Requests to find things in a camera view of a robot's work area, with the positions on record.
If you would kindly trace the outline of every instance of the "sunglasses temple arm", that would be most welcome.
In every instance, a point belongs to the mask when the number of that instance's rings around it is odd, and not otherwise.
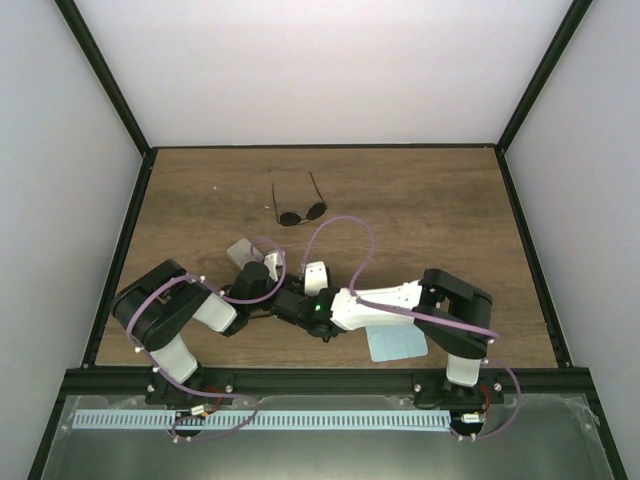
[[[324,198],[322,197],[322,194],[320,193],[320,190],[318,190],[318,185],[316,185],[316,180],[315,180],[315,178],[313,178],[313,173],[309,172],[309,176],[311,177],[311,182],[313,183],[313,188],[316,189],[316,193],[320,197],[320,200],[322,200],[322,203],[327,205],[327,202],[324,201]]]
[[[273,199],[273,209],[276,212],[276,222],[280,224],[280,217],[278,216],[278,204],[276,203],[276,186],[271,182],[271,198]]]

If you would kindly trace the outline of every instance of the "sunglasses lens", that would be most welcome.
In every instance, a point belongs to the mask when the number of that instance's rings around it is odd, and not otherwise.
[[[326,211],[327,206],[322,202],[318,202],[307,212],[307,220],[315,220],[316,218],[320,218]]]
[[[293,212],[284,212],[280,215],[280,225],[283,227],[293,227],[294,225],[299,224],[302,221],[300,215]]]

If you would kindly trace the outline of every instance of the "white plastic part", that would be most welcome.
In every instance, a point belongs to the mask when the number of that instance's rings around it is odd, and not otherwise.
[[[178,383],[183,383],[198,368],[198,362],[180,335],[176,335],[166,347],[149,353],[160,368]]]
[[[328,286],[329,278],[324,262],[307,263],[304,267],[304,294],[317,295]]]
[[[175,424],[176,410],[77,410],[74,430],[167,430]],[[246,421],[247,410],[219,410],[204,419],[188,418],[176,430],[228,430]],[[447,410],[261,410],[242,428],[247,430],[323,431],[396,430],[449,432],[451,412]]]
[[[280,254],[274,250],[264,257],[264,264],[269,269],[269,276],[274,282],[278,281],[278,267],[282,267],[282,259]]]
[[[463,387],[473,387],[478,383],[482,360],[470,360],[455,355],[447,355],[447,380]]]
[[[364,300],[411,310],[420,303],[422,286],[418,280],[399,287],[357,290]],[[413,317],[382,312],[356,303],[348,288],[341,289],[331,304],[331,321],[343,330],[352,331],[373,325],[412,325]]]
[[[251,245],[246,238],[241,238],[227,249],[227,255],[240,270],[249,262],[262,262],[264,256]]]
[[[197,405],[195,407],[191,408],[191,415],[193,416],[198,416],[198,415],[202,415],[204,412],[206,412],[204,405]]]
[[[463,413],[460,419],[462,423],[484,423],[485,421],[482,413]]]
[[[204,323],[211,330],[224,332],[236,318],[236,309],[217,295],[209,295],[193,318]]]

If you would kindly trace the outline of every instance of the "black metal frame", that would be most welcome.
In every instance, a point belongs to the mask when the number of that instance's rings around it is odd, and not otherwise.
[[[547,324],[558,367],[556,369],[516,369],[515,373],[524,393],[584,394],[590,408],[600,420],[598,433],[606,449],[615,478],[626,479],[626,473],[600,405],[588,369],[576,368],[564,339],[549,289],[544,279],[524,212],[509,173],[505,152],[535,103],[562,52],[576,31],[592,0],[574,0],[549,45],[540,65],[513,113],[497,145],[494,144],[411,144],[411,145],[267,145],[206,148],[494,148],[498,165],[513,215],[520,233],[524,252],[531,270],[540,307]],[[49,423],[36,454],[29,478],[38,479],[44,469],[56,427],[68,395],[146,395],[152,373],[147,367],[100,367],[95,365],[96,355],[109,316],[109,302],[116,293],[118,280],[131,243],[135,224],[142,207],[158,148],[150,148],[109,67],[102,57],[91,33],[73,0],[56,0],[71,31],[78,40],[87,59],[111,99],[122,122],[143,156],[140,173],[131,203],[120,233],[113,262],[109,269],[105,289],[100,300],[87,348],[83,368],[68,370],[53,407]],[[228,369],[205,368],[205,375],[224,384],[231,382],[234,391],[253,395],[277,394],[394,394],[413,395],[413,385],[442,378],[442,369],[371,370],[371,369]],[[487,369],[496,375],[505,393],[514,390],[511,378],[501,370]]]

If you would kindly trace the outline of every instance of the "wooden surface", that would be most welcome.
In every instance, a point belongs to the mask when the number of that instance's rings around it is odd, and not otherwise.
[[[494,298],[491,327],[501,339],[491,357],[514,367],[555,361],[509,201],[491,149],[184,149],[161,150],[144,199],[120,288],[167,258],[214,285],[231,283],[237,268],[227,248],[265,235],[297,269],[320,221],[292,228],[275,222],[278,208],[304,215],[318,199],[329,209],[363,218],[377,249],[361,288],[394,286],[442,268]],[[318,237],[310,260],[324,260],[334,283],[346,286],[369,248],[357,224],[336,222]],[[363,330],[329,344],[273,318],[256,319],[231,338],[199,322],[182,336],[204,365],[246,367],[443,367],[446,355],[429,343],[426,357],[373,363]],[[139,364],[122,327],[110,319],[99,364]]]

